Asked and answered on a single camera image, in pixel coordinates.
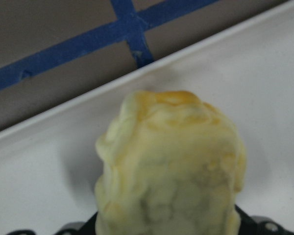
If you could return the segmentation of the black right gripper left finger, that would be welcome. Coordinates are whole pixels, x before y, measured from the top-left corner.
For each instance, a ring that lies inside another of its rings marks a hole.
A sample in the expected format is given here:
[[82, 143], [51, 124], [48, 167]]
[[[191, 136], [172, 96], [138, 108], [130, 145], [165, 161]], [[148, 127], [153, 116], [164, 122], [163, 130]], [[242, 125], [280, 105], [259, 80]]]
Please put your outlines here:
[[98, 213], [96, 212], [79, 230], [79, 235], [96, 235], [96, 220]]

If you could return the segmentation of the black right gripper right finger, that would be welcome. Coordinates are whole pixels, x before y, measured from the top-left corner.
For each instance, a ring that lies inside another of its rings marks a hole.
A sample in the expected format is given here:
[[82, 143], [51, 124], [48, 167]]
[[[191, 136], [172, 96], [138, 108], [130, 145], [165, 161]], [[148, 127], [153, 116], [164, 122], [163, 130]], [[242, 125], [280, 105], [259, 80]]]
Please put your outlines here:
[[235, 205], [235, 210], [239, 214], [241, 224], [238, 235], [256, 235], [257, 223], [247, 215], [239, 206]]

